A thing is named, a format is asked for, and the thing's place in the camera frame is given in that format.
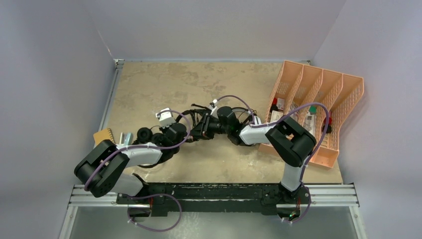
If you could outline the black headband headset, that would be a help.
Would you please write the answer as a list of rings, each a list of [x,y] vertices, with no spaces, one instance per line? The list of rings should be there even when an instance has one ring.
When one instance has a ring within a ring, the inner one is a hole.
[[[214,133],[208,132],[208,128],[204,127],[204,123],[210,119],[211,110],[208,107],[194,103],[191,104],[191,107],[196,107],[196,109],[189,109],[182,112],[183,116],[190,116],[192,119],[190,138],[187,140],[187,143],[193,143],[201,139],[214,139]]]

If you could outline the black over-ear headphones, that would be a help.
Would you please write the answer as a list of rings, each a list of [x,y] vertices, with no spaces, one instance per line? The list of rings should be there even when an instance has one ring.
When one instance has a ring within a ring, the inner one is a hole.
[[[163,142],[164,142],[163,137],[164,137],[164,135],[160,132],[153,133],[151,128],[142,127],[137,131],[136,139],[133,141],[132,145],[145,144],[145,143],[152,142],[152,143],[155,143],[158,146],[166,146],[166,144],[163,144]],[[158,160],[157,163],[154,163],[154,164],[143,163],[143,164],[139,164],[138,167],[150,169],[150,168],[157,166],[158,164],[161,164],[161,163],[168,161],[172,157],[173,157],[172,149],[165,150],[163,152],[162,157]]]

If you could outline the white and black headphones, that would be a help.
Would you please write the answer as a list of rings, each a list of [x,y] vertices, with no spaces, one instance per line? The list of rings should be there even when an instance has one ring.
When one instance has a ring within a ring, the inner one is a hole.
[[[260,117],[256,114],[256,111],[253,110],[253,116],[251,115],[251,112],[247,108],[243,107],[233,107],[231,108],[233,117],[231,117],[228,121],[229,126],[233,127],[243,127],[247,126],[252,121],[255,122],[255,124],[262,123],[262,120]]]

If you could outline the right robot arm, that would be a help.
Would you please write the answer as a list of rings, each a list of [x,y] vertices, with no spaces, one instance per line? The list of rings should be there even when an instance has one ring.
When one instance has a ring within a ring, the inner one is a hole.
[[[299,196],[302,169],[317,141],[294,119],[287,117],[280,121],[253,126],[241,123],[231,107],[221,107],[215,117],[205,114],[200,123],[200,139],[213,139],[215,134],[225,134],[235,145],[272,145],[286,163],[280,182],[280,198],[290,203]]]

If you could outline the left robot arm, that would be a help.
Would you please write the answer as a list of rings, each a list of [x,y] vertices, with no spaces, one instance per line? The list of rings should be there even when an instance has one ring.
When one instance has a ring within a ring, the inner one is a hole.
[[[187,127],[176,122],[158,133],[147,127],[140,128],[132,145],[114,144],[105,139],[79,162],[74,174],[84,189],[97,198],[115,192],[129,195],[137,204],[144,203],[148,199],[144,180],[137,174],[126,175],[124,170],[166,162],[179,152],[187,136]]]

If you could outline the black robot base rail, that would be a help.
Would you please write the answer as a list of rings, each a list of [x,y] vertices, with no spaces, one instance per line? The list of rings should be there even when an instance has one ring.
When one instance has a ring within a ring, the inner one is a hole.
[[[260,213],[295,220],[311,203],[309,189],[295,192],[280,183],[145,182],[136,196],[118,193],[118,204],[131,206],[132,217],[165,217],[170,212]]]

